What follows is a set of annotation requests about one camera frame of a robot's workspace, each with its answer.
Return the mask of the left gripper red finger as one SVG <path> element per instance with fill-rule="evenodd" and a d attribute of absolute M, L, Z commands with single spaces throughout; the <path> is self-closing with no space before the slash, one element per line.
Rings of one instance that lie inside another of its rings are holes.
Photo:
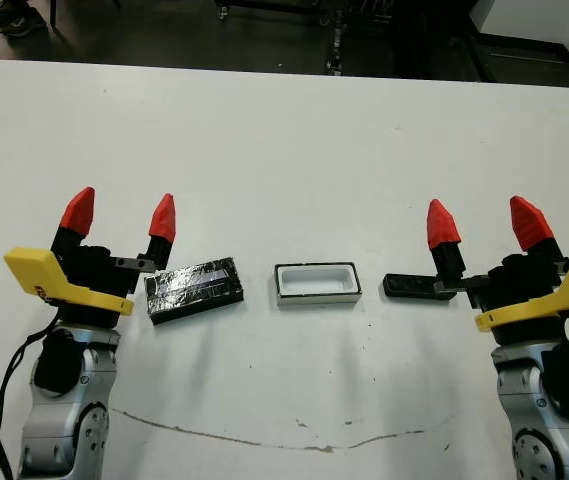
<path fill-rule="evenodd" d="M 70 248 L 81 244 L 90 231 L 94 201 L 93 187 L 85 187 L 70 200 L 61 217 L 52 248 Z"/>
<path fill-rule="evenodd" d="M 148 248 L 138 255 L 138 267 L 144 273 L 165 270 L 176 236 L 175 202 L 170 193 L 166 193 L 156 207 L 148 234 Z"/>

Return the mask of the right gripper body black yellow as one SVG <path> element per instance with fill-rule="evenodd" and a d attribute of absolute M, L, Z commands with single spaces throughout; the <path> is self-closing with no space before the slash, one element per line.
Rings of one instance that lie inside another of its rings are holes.
<path fill-rule="evenodd" d="M 499 345 L 557 339 L 569 318 L 569 259 L 513 254 L 485 275 L 440 280 L 438 291 L 466 293 L 478 330 Z"/>

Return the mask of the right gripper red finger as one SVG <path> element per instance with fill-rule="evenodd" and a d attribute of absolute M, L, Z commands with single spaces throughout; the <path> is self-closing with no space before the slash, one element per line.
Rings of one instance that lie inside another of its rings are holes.
<path fill-rule="evenodd" d="M 438 199 L 429 203 L 427 243 L 438 279 L 447 286 L 458 285 L 466 270 L 459 248 L 461 237 L 452 214 Z"/>
<path fill-rule="evenodd" d="M 529 255 L 546 255 L 551 259 L 564 256 L 544 214 L 521 196 L 510 199 L 513 232 L 520 248 Z"/>

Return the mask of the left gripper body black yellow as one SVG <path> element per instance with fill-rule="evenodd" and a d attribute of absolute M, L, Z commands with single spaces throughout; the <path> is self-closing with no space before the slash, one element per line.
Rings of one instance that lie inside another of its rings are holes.
<path fill-rule="evenodd" d="M 23 291 L 56 307 L 63 322 L 97 328 L 130 315 L 139 275 L 154 271 L 150 258 L 113 257 L 104 247 L 74 247 L 63 257 L 16 247 L 4 260 Z"/>

